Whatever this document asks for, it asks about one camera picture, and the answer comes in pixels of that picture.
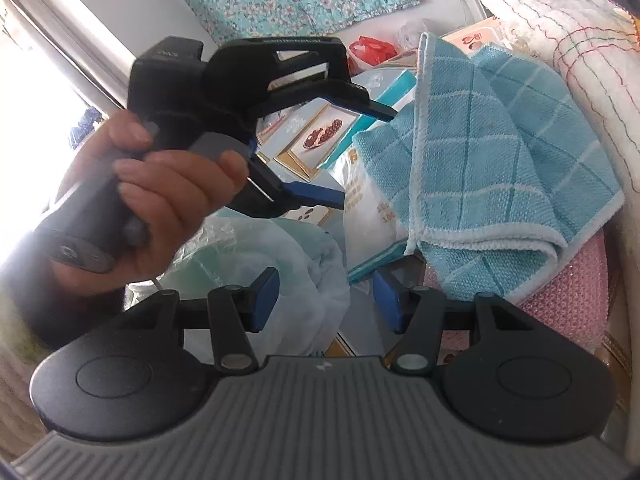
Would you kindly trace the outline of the person's left hand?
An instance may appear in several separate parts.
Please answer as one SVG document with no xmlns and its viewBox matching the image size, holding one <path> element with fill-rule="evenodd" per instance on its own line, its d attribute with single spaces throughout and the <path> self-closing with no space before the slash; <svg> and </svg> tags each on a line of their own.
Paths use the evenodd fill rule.
<svg viewBox="0 0 640 480">
<path fill-rule="evenodd" d="M 230 204 L 248 178 L 245 159 L 234 151 L 216 160 L 185 151 L 153 152 L 142 160 L 119 159 L 114 171 L 120 197 L 145 223 L 149 240 L 107 274 L 52 262 L 55 281 L 72 296 L 101 295 L 164 273 L 204 219 Z"/>
</svg>

